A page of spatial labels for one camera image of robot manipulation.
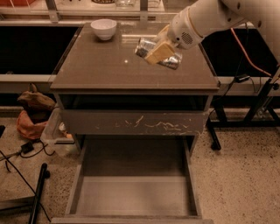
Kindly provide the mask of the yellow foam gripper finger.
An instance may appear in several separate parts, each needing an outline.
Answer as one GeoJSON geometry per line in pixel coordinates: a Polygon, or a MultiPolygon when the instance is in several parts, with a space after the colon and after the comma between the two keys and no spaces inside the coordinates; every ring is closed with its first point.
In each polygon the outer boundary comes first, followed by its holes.
{"type": "Polygon", "coordinates": [[[168,41],[157,43],[145,56],[149,64],[157,64],[159,61],[170,58],[175,53],[173,45],[168,41]]]}
{"type": "Polygon", "coordinates": [[[169,25],[166,25],[158,34],[157,36],[153,39],[156,43],[158,42],[164,42],[164,41],[168,41],[168,33],[169,30],[169,25]]]}

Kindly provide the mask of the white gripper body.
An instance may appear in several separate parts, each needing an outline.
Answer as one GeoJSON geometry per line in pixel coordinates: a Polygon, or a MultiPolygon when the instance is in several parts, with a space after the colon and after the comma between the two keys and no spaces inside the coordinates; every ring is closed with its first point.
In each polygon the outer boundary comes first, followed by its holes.
{"type": "Polygon", "coordinates": [[[190,49],[203,39],[200,33],[202,12],[196,6],[188,6],[170,22],[167,37],[183,49],[190,49]]]}

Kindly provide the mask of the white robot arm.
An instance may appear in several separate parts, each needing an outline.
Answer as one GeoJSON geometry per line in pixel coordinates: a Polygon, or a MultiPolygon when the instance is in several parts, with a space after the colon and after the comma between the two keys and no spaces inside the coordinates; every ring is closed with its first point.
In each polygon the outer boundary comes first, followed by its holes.
{"type": "Polygon", "coordinates": [[[250,22],[280,60],[280,0],[197,0],[179,12],[155,38],[145,59],[170,58],[176,47],[190,49],[205,37],[250,22]]]}

